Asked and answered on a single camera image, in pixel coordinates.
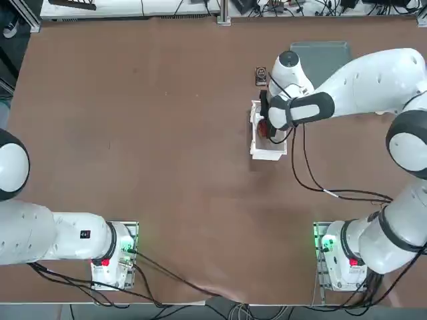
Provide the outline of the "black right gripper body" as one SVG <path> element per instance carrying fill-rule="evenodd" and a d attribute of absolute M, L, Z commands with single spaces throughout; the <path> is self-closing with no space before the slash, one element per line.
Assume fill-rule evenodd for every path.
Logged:
<path fill-rule="evenodd" d="M 268 92 L 266 90 L 260 91 L 260 116 L 262 117 L 260 119 L 260 135 L 269 139 L 276 135 L 276 129 L 272 126 L 270 120 L 268 119 L 268 110 L 270 105 L 267 100 L 267 93 Z"/>

